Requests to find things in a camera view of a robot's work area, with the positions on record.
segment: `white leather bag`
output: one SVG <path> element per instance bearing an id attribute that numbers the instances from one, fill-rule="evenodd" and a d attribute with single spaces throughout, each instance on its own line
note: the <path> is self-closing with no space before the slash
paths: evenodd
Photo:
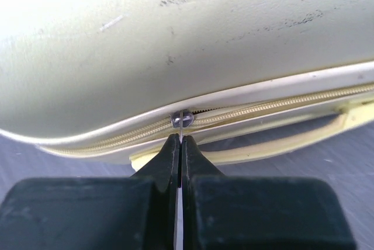
<path id="1" fill-rule="evenodd" d="M 139 169 L 189 109 L 198 144 L 339 113 L 207 152 L 281 154 L 374 120 L 374 0 L 1 0 L 0 133 Z"/>

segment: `zipper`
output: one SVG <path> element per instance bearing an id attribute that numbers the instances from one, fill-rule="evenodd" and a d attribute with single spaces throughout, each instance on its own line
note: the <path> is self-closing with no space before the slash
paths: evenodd
<path id="1" fill-rule="evenodd" d="M 232 110 L 232 107 L 227 107 L 227 113 L 217 114 L 211 117 L 199 118 L 198 115 L 202 113 L 212 112 L 214 110 L 225 109 L 225 107 L 194 109 L 191 111 L 191 113 L 194 115 L 194 120 L 193 123 L 188 127 L 188 132 L 190 133 L 197 129 L 211 127 L 215 124 L 232 123 L 237 120 L 245 120 L 250 117 L 262 116 L 269 113 L 280 112 L 282 110 L 306 106 L 314 103 L 341 98 L 344 96 L 360 94 L 373 90 L 374 84 L 366 84 L 360 86 L 353 86 L 349 88 L 342 88 L 331 91 L 323 91 L 307 95 L 294 96 L 291 98 L 265 102 L 254 106 L 252 103 L 252 106 L 237 106 L 239 107 L 239 109 L 236 110 Z M 94 154 L 109 150 L 115 150 L 117 148 L 129 145 L 135 145 L 141 141 L 150 141 L 156 138 L 166 137 L 167 135 L 175 132 L 176 129 L 173 127 L 171 119 L 166 118 L 156 123 L 150 124 L 149 126 L 145 126 L 140 129 L 133 130 L 125 134 L 121 134 L 119 136 L 95 142 L 94 144 L 87 147 L 66 149 L 42 147 L 42 149 L 55 154 Z"/>

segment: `gray surface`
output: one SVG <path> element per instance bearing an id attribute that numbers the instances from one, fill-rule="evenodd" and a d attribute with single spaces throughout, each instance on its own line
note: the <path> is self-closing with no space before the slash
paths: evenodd
<path id="1" fill-rule="evenodd" d="M 238 147 L 285 134 L 296 134 L 320 126 L 327 120 L 309 121 L 229 139 L 211 144 L 208 149 Z M 374 124 L 369 124 L 290 154 L 219 168 L 226 175 L 312 176 L 325 180 L 338 194 L 360 249 L 374 249 L 373 136 Z M 134 172 L 130 165 L 109 165 L 54 157 L 4 138 L 0 138 L 0 156 L 1 200 L 17 181 L 28 177 L 129 176 Z"/>

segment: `zipper teeth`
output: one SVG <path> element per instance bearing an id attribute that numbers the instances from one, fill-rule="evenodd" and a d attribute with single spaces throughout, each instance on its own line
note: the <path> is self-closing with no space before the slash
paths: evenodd
<path id="1" fill-rule="evenodd" d="M 258 113 L 265 110 L 276 109 L 284 106 L 298 106 L 302 103 L 308 102 L 319 102 L 321 100 L 327 100 L 332 98 L 339 98 L 342 96 L 347 95 L 354 95 L 361 92 L 367 92 L 374 90 L 374 84 L 369 85 L 362 85 L 362 86 L 355 86 L 350 88 L 344 89 L 337 89 L 333 91 L 325 91 L 319 93 L 313 93 L 308 95 L 300 95 L 295 96 L 292 98 L 286 98 L 282 100 L 277 100 L 273 102 L 267 102 L 260 105 L 255 105 L 251 107 L 246 107 L 240 110 L 234 110 L 232 112 L 228 112 L 225 114 L 218 114 L 217 116 L 207 117 L 196 119 L 190 126 L 191 128 L 209 126 L 215 123 L 219 123 L 221 121 L 226 121 L 230 119 L 235 119 L 241 116 L 247 116 L 249 114 Z M 208 112 L 211 110 L 217 110 L 221 108 L 211 108 L 211 109 L 202 109 L 202 110 L 194 110 L 194 114 Z M 103 141 L 99 141 L 97 143 L 92 144 L 89 147 L 85 148 L 71 148 L 71 149 L 56 149 L 56 148 L 48 148 L 43 147 L 46 151 L 55 152 L 58 154 L 84 154 L 84 153 L 94 153 L 94 152 L 102 152 L 108 149 L 114 149 L 124 145 L 130 145 L 135 141 L 141 140 L 146 137 L 152 137 L 156 135 L 160 135 L 165 133 L 166 131 L 173 130 L 172 124 L 169 118 L 163 119 L 156 123 L 150 124 L 149 126 L 142 127 L 137 130 L 133 130 L 129 133 L 122 134 L 116 137 L 108 138 Z"/>

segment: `strap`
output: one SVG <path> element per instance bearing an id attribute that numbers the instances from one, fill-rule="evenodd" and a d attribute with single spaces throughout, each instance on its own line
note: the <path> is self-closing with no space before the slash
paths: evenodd
<path id="1" fill-rule="evenodd" d="M 244 161 L 255 161 L 285 154 L 315 144 L 345 131 L 363 126 L 374 121 L 374 102 L 368 104 L 350 105 L 342 110 L 341 115 L 318 129 L 295 136 L 249 145 L 224 151 L 206 152 L 202 154 L 214 164 L 230 164 Z M 157 153 L 150 153 L 131 160 L 135 170 L 139 170 Z"/>

